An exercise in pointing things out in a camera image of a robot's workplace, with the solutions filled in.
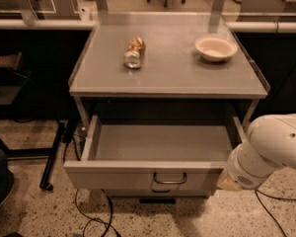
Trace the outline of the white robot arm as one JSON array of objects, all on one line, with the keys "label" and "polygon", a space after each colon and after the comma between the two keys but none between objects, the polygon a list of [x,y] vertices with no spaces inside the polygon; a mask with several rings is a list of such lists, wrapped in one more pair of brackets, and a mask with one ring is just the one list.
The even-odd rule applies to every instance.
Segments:
[{"label": "white robot arm", "polygon": [[284,167],[296,170],[296,114],[262,116],[251,122],[247,139],[230,153],[217,187],[255,190]]}]

